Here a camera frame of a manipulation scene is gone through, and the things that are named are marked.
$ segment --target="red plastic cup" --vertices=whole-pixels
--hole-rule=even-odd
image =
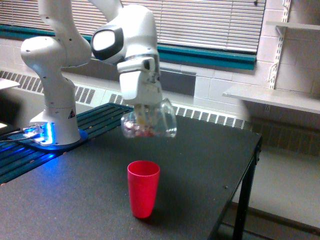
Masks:
[[[139,219],[147,218],[155,206],[160,167],[152,161],[134,161],[127,171],[132,214]]]

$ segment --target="cable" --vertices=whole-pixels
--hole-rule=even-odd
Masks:
[[[11,135],[14,135],[14,134],[22,134],[23,131],[22,130],[18,130],[18,131],[12,131],[12,132],[9,132],[9,133],[6,133],[6,134],[3,134],[0,136],[0,139],[4,138],[4,137],[8,137],[8,136],[11,136]]]
[[[35,138],[38,138],[38,137],[39,137],[39,134],[33,135],[33,136],[29,136],[29,137],[24,137],[24,138],[18,138],[18,139],[1,140],[0,143],[18,142],[18,141],[23,141],[23,140],[27,140],[27,139],[35,139]]]

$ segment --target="window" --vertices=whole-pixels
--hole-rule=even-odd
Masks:
[[[122,0],[153,11],[160,44],[256,53],[266,0]],[[106,23],[87,0],[72,0],[78,30],[91,35]],[[0,24],[50,30],[37,0],[1,0]]]
[[[153,11],[162,59],[254,69],[266,0],[122,0],[122,3],[144,5]],[[72,10],[77,29],[88,35],[88,40],[107,22],[88,0],[72,0]],[[21,34],[22,38],[30,32],[52,34],[47,32],[51,27],[38,15],[37,0],[0,0],[0,36],[15,32],[16,37],[21,30],[28,31]]]

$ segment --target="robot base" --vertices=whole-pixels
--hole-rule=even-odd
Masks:
[[[79,129],[79,133],[80,133],[80,140],[76,141],[74,143],[71,144],[67,144],[67,145],[51,145],[51,146],[42,146],[38,143],[36,143],[35,141],[32,141],[31,139],[26,139],[26,140],[22,140],[22,141],[18,141],[19,143],[23,144],[23,145],[27,145],[33,149],[37,149],[37,150],[42,150],[45,152],[68,152],[72,149],[75,149],[76,147],[82,145],[83,143],[85,143],[88,140],[88,134]],[[13,136],[10,136],[9,139],[11,140],[15,140],[15,139],[21,139],[24,138],[24,136],[22,134],[16,134]]]

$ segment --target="window blind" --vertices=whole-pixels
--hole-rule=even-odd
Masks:
[[[122,0],[122,4],[140,4],[153,12],[160,44],[256,53],[266,0]],[[88,0],[72,0],[72,11],[85,35],[107,22]],[[0,0],[0,24],[51,30],[38,15],[37,0]]]

